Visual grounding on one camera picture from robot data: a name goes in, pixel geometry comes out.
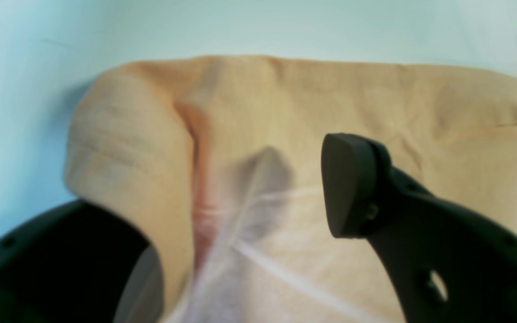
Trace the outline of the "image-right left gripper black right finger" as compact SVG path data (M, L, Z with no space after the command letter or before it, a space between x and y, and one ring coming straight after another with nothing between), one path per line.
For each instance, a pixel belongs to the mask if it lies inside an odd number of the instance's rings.
M517 323L516 235L434 196L365 137L325 135L321 172L332 236L369 243L406 322Z

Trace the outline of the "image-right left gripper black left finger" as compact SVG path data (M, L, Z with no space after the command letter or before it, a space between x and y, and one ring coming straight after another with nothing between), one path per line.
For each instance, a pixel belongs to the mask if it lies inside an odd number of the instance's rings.
M147 239L74 200L0 238L0 323L112 323Z

